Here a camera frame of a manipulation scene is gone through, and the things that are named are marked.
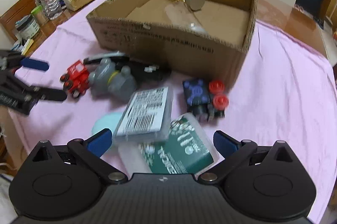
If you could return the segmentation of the red toy train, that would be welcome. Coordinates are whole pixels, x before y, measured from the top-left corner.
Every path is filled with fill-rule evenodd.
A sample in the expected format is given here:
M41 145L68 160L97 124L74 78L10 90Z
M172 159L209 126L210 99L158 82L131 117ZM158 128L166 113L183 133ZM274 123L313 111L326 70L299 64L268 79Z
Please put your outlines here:
M60 82L63 83L63 90L73 99L80 98L90 88L89 74L85 65L80 60L76 61L60 77Z

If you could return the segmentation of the light blue egg case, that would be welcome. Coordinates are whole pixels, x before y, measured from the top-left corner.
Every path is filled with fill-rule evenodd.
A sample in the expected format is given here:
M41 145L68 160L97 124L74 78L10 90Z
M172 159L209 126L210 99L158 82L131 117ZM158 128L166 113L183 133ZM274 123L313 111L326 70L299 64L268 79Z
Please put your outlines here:
M121 117L121 112L111 112L104 115L95 122L91 134L94 135L103 129L110 129L110 131L114 133Z

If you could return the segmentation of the grey mouse figurine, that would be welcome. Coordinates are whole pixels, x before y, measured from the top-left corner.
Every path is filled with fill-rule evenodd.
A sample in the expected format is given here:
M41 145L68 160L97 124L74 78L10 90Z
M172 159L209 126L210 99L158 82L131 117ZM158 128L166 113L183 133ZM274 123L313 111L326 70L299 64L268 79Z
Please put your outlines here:
M97 68L90 72L88 81L94 97L112 96L124 102L128 102L137 89L130 67L124 65L118 70L108 58L102 59Z

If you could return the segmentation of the dark blue toy train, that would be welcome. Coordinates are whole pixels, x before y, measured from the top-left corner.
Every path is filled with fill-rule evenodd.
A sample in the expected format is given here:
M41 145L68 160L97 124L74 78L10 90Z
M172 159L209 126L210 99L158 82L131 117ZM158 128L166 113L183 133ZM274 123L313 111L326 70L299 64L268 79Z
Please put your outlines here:
M190 79L182 82L187 111L198 121L225 117L229 99L221 80Z

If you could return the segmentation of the clear lead refill box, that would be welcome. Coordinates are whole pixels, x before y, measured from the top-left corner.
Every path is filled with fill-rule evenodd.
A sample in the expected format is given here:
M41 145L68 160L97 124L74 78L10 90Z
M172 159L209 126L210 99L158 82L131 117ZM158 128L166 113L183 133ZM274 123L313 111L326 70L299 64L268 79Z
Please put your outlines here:
M125 142L153 143L167 140L172 104L171 87L134 92L114 130L112 142L119 145Z

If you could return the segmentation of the correction tape dispenser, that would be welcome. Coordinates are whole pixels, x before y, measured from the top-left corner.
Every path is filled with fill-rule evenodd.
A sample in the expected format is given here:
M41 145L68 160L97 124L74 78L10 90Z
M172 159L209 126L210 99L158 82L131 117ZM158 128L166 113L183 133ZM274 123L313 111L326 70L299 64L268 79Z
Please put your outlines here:
M111 61L119 62L123 60L129 60L130 57L121 51L114 51L109 53L100 53L94 56L87 57L83 60L84 65L100 63L102 59L110 59Z

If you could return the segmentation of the black digital timer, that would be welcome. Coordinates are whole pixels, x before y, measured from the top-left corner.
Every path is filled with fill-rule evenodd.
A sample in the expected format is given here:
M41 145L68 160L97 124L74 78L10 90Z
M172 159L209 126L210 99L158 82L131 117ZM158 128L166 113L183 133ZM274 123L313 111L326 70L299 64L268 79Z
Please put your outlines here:
M131 74L138 82L163 81L171 75L172 69L167 63L152 64L140 60L131 59L127 66Z

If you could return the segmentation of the yellow white small box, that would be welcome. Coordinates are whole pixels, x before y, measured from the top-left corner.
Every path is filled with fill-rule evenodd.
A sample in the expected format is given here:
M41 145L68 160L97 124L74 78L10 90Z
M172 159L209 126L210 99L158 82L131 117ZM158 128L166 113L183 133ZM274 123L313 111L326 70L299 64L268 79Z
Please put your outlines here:
M33 39L28 39L25 45L22 47L21 55L26 56L31 46L34 44Z

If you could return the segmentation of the green cap toothpick holder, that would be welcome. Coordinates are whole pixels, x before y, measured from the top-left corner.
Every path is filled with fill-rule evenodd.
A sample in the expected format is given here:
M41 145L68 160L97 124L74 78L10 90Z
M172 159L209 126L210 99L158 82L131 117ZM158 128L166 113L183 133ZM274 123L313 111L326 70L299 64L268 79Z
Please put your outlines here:
M44 9L41 5L31 10L31 15L36 19L39 25L44 25L48 22L48 17L45 15Z

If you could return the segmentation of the pink table cloth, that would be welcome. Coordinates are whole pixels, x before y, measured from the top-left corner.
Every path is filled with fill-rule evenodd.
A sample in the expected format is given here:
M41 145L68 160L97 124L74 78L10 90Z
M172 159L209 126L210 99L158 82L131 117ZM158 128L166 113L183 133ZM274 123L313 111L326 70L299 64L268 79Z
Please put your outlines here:
M220 129L232 137L260 145L286 141L316 187L309 219L319 223L336 180L336 88L330 62L281 29L257 22L249 52L229 93L229 109L217 125L207 125L211 136ZM87 137L100 117L121 107L85 96L77 103L40 102L30 115L9 116L26 150L40 139L65 144ZM95 223L215 223L224 207L214 197L198 194L188 203L189 191L168 187L121 203L109 198L106 212Z

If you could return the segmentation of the cardboard box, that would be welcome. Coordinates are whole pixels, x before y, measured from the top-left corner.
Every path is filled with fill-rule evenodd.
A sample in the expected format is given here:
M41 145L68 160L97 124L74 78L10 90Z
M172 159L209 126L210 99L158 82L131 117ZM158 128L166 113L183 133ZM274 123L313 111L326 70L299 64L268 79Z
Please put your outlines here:
M258 0L106 0L87 16L102 48L231 89L254 34Z

